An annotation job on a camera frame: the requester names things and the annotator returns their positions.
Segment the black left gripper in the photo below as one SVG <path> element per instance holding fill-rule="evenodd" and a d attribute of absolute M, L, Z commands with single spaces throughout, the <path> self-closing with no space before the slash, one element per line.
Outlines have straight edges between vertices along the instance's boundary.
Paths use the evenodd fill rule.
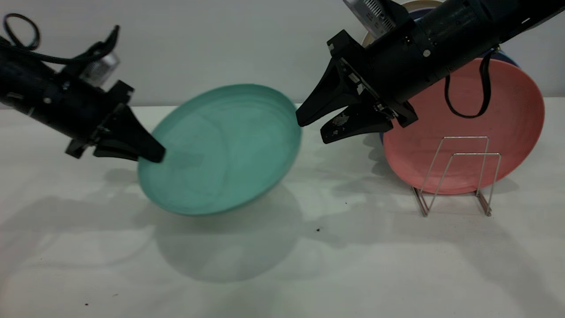
<path fill-rule="evenodd" d="M 77 159 L 98 142 L 105 124 L 108 132 L 95 147 L 95 157 L 131 161 L 144 158 L 161 163 L 165 147 L 125 105 L 133 92 L 134 88 L 121 80 L 105 92 L 68 73 L 56 74 L 42 95 L 42 123 L 71 139 L 65 153 Z"/>

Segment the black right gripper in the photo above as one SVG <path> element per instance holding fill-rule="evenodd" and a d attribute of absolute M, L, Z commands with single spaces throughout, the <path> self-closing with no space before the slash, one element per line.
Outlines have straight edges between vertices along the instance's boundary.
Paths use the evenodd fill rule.
<path fill-rule="evenodd" d="M 392 119 L 402 127 L 416 122 L 409 99 L 429 87 L 433 76 L 423 69 L 420 35 L 416 22 L 405 18 L 366 48 L 344 30 L 333 36 L 327 42 L 330 62 L 295 112 L 298 125 L 305 127 L 347 107 L 321 127 L 322 141 L 329 144 L 388 132 Z"/>

